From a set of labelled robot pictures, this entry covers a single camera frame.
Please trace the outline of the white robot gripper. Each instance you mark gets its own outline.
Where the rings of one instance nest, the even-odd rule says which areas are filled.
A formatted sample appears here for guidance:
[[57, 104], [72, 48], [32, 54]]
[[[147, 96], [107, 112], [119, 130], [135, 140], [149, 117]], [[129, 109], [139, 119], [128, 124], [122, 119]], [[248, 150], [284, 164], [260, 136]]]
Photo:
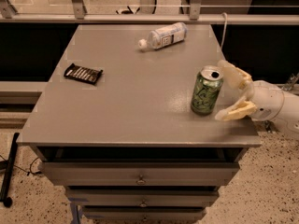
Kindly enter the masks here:
[[218, 61], [217, 66], [230, 88], [251, 92], [254, 86], [254, 94], [250, 101], [242, 97], [228, 108], [220, 110], [215, 116], [216, 120], [243, 119], [247, 115], [257, 120], [270, 120], [278, 114], [284, 103], [284, 94], [277, 85], [263, 80], [253, 82], [249, 73], [225, 60]]

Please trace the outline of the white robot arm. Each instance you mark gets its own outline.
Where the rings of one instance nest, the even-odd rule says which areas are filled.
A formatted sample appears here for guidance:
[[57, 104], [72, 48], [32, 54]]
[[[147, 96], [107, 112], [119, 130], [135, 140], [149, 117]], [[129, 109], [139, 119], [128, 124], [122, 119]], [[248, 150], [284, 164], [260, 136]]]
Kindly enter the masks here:
[[217, 66], [228, 86], [239, 92], [239, 98], [233, 105], [220, 110], [216, 120], [249, 116], [258, 121], [272, 121], [280, 132], [299, 139], [298, 95], [263, 80], [253, 81], [250, 74], [225, 60], [220, 60]]

